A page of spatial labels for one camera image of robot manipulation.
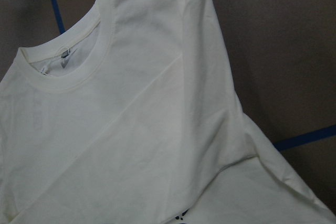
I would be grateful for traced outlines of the cream long-sleeve cat shirt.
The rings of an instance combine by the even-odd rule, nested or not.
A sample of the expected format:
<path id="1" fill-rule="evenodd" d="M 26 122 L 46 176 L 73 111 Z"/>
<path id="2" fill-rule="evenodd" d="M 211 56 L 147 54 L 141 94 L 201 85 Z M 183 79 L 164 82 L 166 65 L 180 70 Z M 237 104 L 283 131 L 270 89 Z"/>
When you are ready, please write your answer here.
<path id="1" fill-rule="evenodd" d="M 212 0 L 96 0 L 1 81 L 1 223 L 335 223 L 243 112 Z"/>

